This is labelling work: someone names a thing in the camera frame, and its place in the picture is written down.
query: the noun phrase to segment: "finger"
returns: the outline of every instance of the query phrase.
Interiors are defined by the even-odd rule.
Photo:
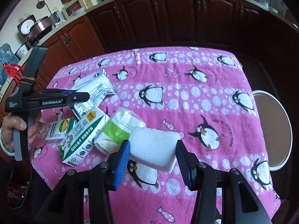
[[[37,122],[34,123],[28,130],[28,136],[32,137],[36,133],[38,133],[42,128],[43,128],[43,123],[42,122]]]
[[[3,119],[2,129],[4,131],[9,131],[13,128],[17,130],[25,130],[26,127],[26,122],[20,116],[9,114]]]
[[[41,111],[38,112],[37,116],[34,119],[34,122],[37,123],[41,118]]]

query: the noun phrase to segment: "pot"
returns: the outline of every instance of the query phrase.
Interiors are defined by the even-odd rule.
[[[53,28],[53,24],[48,16],[37,20],[30,28],[27,41],[34,46],[42,37],[49,33]]]

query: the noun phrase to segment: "kitchen appliance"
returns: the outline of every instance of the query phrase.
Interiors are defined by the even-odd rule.
[[[31,46],[34,46],[42,37],[49,33],[53,28],[53,24],[48,16],[36,21],[31,27],[26,38]]]
[[[78,9],[88,9],[97,5],[99,2],[101,2],[101,0],[72,0],[62,8],[62,11],[66,19],[68,19]]]
[[[19,25],[17,25],[18,31],[21,35],[27,36],[30,32],[30,28],[34,25],[36,19],[34,15],[30,15],[28,18],[25,18]]]
[[[61,13],[59,11],[53,12],[52,15],[49,17],[53,26],[56,27],[56,23],[60,23],[61,21],[63,21],[63,17],[61,15]]]

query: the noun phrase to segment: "cardboard box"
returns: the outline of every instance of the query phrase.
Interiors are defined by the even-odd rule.
[[[45,139],[50,143],[59,144],[76,123],[77,120],[75,118],[63,119],[51,123]]]
[[[93,140],[108,119],[109,116],[98,107],[83,115],[58,146],[62,162],[76,167],[95,147]]]

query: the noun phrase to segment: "cabinet door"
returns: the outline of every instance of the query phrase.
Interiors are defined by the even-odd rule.
[[[200,0],[158,0],[166,44],[201,45]]]
[[[104,54],[101,42],[87,16],[76,19],[61,31],[75,62]]]
[[[261,49],[261,34],[264,34],[261,26],[263,10],[249,2],[240,0],[237,14],[237,32],[232,42],[233,47],[243,53],[258,56]]]
[[[106,53],[132,49],[115,2],[107,3],[88,13]]]
[[[240,0],[201,0],[204,47],[231,47],[239,4]]]
[[[64,66],[74,63],[73,57],[70,55],[62,40],[63,34],[61,31],[43,43],[43,46],[49,47],[49,50],[44,58],[43,68],[49,71],[51,78]]]
[[[164,45],[157,0],[117,0],[116,4],[133,48]]]

